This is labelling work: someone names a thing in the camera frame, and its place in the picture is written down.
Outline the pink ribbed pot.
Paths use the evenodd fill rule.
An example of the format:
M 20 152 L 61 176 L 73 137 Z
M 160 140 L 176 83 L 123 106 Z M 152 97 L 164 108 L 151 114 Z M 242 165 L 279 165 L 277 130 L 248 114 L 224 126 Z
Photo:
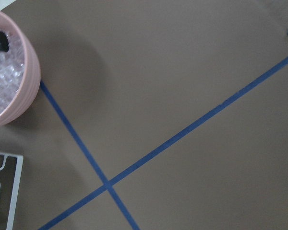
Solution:
M 24 48 L 24 74 L 18 92 L 0 114 L 0 126 L 3 126 L 17 119 L 30 107 L 40 86 L 41 70 L 36 52 L 28 38 L 16 23 L 2 12 L 0 12 L 0 28 L 19 36 Z

